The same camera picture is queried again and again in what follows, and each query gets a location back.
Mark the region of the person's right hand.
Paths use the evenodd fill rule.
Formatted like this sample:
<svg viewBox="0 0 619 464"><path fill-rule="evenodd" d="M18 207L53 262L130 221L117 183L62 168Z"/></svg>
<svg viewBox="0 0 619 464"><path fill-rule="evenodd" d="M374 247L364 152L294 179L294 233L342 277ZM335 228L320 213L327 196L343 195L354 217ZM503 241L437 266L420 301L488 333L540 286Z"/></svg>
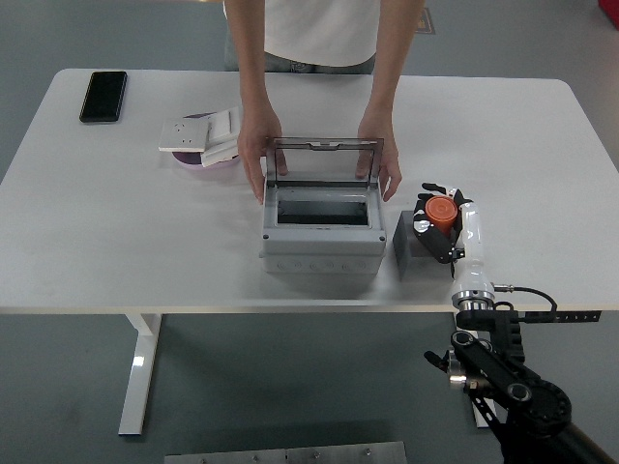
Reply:
<svg viewBox="0 0 619 464"><path fill-rule="evenodd" d="M257 202L264 201L261 159L266 156L268 140L282 136L280 119L271 106L246 110L238 136L238 152L252 193Z"/></svg>

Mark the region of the person's left hand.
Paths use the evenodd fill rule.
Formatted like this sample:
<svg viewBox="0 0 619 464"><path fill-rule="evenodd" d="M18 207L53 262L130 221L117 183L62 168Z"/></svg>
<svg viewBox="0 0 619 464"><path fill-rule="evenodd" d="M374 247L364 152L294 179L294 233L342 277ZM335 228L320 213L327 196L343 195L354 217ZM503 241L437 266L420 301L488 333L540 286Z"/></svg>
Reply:
<svg viewBox="0 0 619 464"><path fill-rule="evenodd" d="M389 106L368 105L357 131L359 138L383 140L378 179L385 202L396 194L402 180L392 116L392 108Z"/></svg>

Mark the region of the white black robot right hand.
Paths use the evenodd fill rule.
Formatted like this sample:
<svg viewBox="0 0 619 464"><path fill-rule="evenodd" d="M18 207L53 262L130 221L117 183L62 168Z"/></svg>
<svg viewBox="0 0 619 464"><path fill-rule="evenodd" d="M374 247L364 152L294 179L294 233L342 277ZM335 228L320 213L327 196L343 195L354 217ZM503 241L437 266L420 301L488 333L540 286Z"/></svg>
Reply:
<svg viewBox="0 0 619 464"><path fill-rule="evenodd" d="M413 214L417 240L453 271L452 303L459 310L486 309L494 289L484 272L481 219L477 204L459 188L423 183Z"/></svg>

